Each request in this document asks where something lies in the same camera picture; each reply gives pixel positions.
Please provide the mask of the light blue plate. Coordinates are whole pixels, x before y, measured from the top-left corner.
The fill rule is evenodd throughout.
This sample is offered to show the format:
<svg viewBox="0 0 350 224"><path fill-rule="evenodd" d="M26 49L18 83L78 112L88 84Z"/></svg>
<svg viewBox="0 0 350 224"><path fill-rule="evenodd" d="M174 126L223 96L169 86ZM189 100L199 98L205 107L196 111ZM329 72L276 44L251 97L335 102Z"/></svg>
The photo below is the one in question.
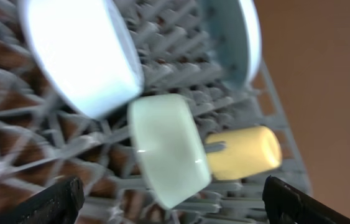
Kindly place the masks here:
<svg viewBox="0 0 350 224"><path fill-rule="evenodd" d="M262 60L262 35L253 0L200 0L203 29L217 40L213 58L224 68L223 84L238 90L256 77Z"/></svg>

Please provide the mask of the light blue bowl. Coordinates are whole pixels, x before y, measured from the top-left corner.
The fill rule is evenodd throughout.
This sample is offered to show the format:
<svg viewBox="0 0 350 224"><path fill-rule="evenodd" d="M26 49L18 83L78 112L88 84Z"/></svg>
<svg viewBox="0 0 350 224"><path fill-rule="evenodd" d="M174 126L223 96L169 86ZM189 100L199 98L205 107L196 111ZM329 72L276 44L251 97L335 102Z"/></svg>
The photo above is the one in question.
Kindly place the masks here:
<svg viewBox="0 0 350 224"><path fill-rule="evenodd" d="M35 62L71 109L99 119L142 93L144 74L112 0L20 0Z"/></svg>

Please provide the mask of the yellow plastic cup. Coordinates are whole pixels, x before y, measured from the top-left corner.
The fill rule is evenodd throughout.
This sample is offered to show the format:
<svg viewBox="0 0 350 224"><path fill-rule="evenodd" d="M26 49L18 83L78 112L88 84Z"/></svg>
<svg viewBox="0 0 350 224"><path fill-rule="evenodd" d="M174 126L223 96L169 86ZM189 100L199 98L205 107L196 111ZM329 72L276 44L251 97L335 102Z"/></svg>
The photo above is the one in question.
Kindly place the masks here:
<svg viewBox="0 0 350 224"><path fill-rule="evenodd" d="M208 164L218 180L236 180L276 169L282 151L274 132L266 126L210 134L208 144L224 142L225 148L207 153Z"/></svg>

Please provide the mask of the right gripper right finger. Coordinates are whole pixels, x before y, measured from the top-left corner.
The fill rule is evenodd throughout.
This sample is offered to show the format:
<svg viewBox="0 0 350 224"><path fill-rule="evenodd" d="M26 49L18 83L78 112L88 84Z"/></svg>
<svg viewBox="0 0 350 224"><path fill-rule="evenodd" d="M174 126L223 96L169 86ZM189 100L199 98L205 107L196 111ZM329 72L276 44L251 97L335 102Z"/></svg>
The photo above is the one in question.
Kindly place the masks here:
<svg viewBox="0 0 350 224"><path fill-rule="evenodd" d="M350 224L350 218L277 177L266 178L262 199L270 224Z"/></svg>

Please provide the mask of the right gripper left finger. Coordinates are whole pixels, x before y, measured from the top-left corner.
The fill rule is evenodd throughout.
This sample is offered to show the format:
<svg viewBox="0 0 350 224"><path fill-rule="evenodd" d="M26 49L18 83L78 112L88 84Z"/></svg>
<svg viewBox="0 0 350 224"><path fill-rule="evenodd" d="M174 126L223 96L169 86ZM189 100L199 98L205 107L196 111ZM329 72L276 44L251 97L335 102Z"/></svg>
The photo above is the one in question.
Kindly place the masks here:
<svg viewBox="0 0 350 224"><path fill-rule="evenodd" d="M0 214L0 224L74 224L84 202L82 180L71 176Z"/></svg>

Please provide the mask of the green bowl with rice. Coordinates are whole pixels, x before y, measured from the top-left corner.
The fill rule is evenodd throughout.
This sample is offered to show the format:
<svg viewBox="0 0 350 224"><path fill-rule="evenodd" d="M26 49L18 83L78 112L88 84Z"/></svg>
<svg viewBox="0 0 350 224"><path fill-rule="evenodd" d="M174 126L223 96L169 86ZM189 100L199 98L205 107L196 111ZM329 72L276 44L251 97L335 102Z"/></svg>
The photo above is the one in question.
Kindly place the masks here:
<svg viewBox="0 0 350 224"><path fill-rule="evenodd" d="M172 209L211 182L205 149L186 99L145 96L128 106L136 161L155 201Z"/></svg>

